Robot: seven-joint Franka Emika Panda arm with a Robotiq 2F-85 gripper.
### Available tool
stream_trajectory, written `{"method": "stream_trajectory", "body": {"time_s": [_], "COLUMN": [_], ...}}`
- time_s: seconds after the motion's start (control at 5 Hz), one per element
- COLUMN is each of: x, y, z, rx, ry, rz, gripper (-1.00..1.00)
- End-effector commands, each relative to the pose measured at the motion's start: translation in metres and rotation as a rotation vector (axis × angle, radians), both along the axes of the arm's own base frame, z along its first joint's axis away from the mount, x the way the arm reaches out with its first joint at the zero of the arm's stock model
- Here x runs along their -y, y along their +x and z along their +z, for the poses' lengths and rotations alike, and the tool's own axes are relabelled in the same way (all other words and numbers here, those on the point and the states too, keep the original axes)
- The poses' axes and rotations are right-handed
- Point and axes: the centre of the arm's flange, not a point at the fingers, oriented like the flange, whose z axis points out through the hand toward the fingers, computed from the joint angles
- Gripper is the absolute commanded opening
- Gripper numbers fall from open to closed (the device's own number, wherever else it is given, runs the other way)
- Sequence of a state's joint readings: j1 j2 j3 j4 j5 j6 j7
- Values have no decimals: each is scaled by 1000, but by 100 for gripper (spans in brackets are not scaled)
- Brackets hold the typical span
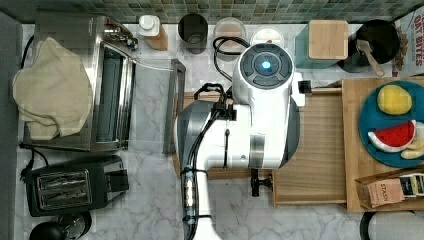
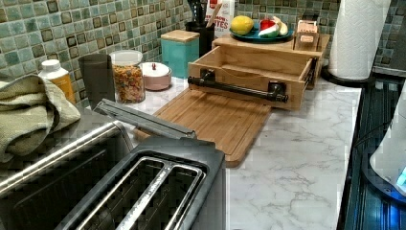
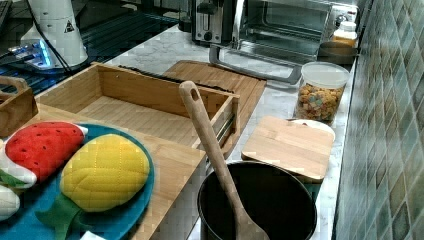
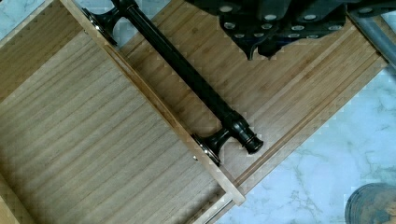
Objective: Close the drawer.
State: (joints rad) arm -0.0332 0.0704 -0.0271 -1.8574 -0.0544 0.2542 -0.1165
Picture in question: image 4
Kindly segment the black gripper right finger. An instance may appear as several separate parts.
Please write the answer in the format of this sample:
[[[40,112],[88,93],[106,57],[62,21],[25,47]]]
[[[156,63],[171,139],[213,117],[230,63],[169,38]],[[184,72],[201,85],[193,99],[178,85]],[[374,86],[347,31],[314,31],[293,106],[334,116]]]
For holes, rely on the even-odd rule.
[[[272,25],[258,45],[260,55],[275,55],[301,38],[317,39],[341,30],[346,23],[344,0],[264,0],[263,25]]]

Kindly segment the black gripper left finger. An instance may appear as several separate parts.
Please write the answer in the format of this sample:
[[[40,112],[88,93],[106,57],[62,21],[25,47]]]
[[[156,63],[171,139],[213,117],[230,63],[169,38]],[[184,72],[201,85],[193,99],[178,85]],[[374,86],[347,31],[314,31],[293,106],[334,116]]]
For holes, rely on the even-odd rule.
[[[255,50],[267,58],[280,50],[280,0],[223,0],[218,16],[221,28],[249,60]]]

